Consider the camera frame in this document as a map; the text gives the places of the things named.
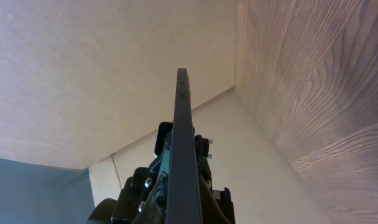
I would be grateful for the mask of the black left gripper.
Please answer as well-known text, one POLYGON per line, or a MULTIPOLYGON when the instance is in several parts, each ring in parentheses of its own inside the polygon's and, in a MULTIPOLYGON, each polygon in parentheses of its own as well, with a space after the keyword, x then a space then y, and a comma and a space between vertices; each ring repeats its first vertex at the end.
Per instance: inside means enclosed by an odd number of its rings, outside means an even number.
MULTIPOLYGON (((155 159, 138 167, 126 180, 118 199, 106 198, 93 210, 87 222, 165 223, 168 194, 168 165, 173 124, 162 122, 157 131, 155 159)), ((194 136, 200 179, 200 208, 203 223, 235 223, 234 204, 228 188, 214 190, 208 164, 212 140, 194 136)))

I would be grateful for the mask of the Samsung Galaxy smartphone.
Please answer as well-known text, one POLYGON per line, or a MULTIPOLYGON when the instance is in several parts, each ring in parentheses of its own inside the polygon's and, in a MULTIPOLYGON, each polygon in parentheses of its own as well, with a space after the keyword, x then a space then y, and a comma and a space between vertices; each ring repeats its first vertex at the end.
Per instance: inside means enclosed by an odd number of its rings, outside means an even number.
POLYGON ((166 224, 201 224, 201 200, 187 69, 177 70, 166 224))

